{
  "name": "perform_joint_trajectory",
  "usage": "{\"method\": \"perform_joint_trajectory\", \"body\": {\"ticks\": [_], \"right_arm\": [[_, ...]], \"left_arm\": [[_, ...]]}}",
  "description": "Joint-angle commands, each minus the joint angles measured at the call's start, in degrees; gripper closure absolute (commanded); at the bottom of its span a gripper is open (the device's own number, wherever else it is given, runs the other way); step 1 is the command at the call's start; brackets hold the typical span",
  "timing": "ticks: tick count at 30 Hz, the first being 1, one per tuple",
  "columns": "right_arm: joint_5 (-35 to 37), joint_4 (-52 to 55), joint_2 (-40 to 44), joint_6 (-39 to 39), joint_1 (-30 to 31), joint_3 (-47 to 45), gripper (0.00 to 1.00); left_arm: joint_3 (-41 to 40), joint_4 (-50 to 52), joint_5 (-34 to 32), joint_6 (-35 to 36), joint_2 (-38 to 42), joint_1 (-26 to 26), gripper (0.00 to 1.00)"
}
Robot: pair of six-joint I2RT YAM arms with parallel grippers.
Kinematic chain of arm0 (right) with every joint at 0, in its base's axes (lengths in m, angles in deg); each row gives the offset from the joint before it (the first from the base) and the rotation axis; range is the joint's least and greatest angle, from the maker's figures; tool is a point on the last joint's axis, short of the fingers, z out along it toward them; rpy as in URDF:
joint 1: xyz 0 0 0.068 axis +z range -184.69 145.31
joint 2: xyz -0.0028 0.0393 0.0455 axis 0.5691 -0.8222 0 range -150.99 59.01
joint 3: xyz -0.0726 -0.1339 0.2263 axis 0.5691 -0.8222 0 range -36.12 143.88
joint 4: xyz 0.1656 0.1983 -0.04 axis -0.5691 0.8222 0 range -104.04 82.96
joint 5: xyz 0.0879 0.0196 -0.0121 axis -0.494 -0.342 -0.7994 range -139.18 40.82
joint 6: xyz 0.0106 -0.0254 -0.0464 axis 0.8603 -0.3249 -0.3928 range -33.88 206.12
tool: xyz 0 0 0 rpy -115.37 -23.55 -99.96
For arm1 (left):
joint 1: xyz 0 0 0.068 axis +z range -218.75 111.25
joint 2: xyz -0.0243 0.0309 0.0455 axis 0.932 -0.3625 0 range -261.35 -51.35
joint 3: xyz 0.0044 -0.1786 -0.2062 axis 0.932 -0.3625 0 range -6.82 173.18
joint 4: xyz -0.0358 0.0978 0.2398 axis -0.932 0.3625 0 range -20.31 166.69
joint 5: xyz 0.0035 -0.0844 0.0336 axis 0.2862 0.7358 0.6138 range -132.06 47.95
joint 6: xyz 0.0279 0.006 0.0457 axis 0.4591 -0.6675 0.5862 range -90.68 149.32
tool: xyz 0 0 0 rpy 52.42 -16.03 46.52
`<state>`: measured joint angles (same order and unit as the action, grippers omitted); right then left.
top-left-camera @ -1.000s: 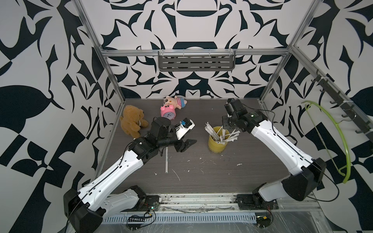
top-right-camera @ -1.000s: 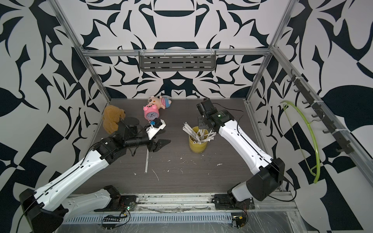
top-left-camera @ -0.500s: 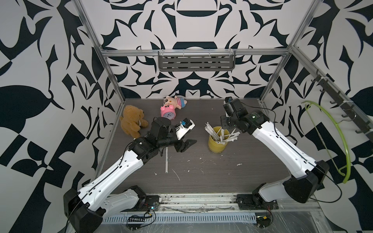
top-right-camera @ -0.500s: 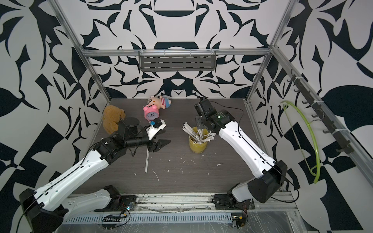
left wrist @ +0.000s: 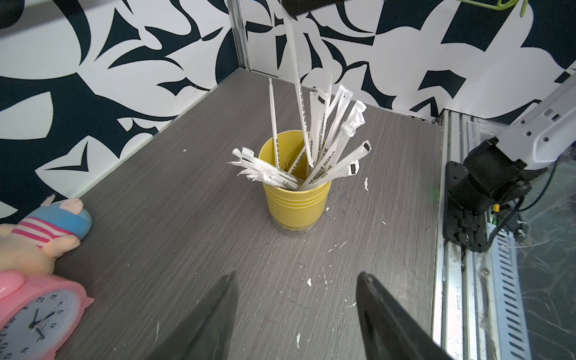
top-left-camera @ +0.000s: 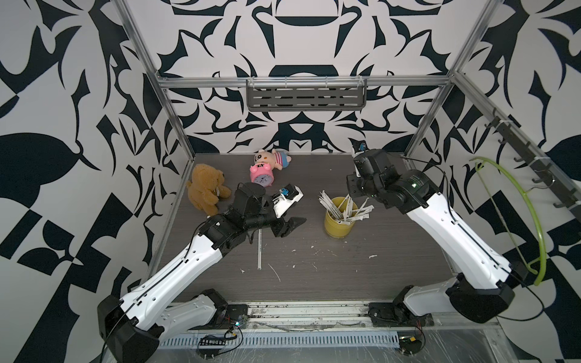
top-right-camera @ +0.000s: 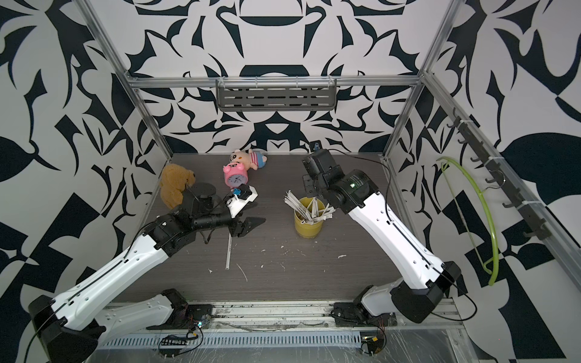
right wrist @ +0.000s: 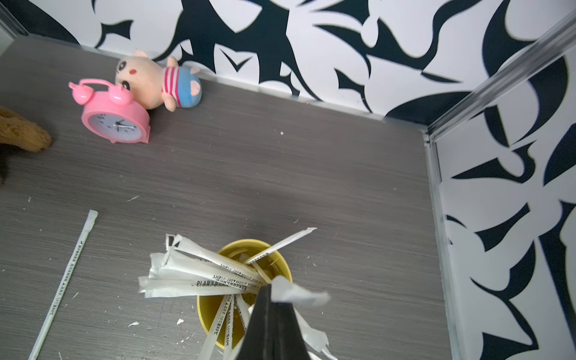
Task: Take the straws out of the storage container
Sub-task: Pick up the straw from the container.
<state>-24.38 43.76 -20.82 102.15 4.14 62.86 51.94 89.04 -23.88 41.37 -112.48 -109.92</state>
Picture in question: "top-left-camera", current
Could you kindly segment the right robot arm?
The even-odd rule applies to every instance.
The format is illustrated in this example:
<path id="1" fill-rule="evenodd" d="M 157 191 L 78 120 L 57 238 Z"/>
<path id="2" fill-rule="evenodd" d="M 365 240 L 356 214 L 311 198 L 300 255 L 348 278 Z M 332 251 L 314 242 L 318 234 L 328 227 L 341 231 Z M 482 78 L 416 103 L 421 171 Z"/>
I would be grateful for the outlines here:
<path id="1" fill-rule="evenodd" d="M 398 173 L 386 151 L 369 149 L 364 142 L 354 147 L 353 162 L 356 171 L 346 178 L 350 196 L 373 198 L 387 209 L 398 209 L 422 227 L 458 268 L 447 281 L 404 287 L 384 320 L 403 324 L 456 312 L 482 324 L 510 307 L 514 289 L 527 276 L 523 263 L 511 263 L 494 251 L 423 172 Z"/>

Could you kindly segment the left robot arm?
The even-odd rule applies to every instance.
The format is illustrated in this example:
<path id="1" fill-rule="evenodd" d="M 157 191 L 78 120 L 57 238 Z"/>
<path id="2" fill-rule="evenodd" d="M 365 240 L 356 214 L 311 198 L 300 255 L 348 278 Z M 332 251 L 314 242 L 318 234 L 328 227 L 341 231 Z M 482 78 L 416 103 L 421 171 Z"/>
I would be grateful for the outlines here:
<path id="1" fill-rule="evenodd" d="M 292 184 L 274 195 L 256 183 L 239 184 L 228 209 L 195 228 L 186 247 L 162 269 L 124 296 L 110 295 L 100 302 L 98 328 L 104 348 L 117 362 L 146 362 L 163 341 L 189 328 L 216 324 L 228 303 L 215 290 L 178 305 L 172 302 L 253 232 L 268 228 L 275 237 L 286 237 L 304 224 L 302 217 L 284 217 L 303 196 Z"/>

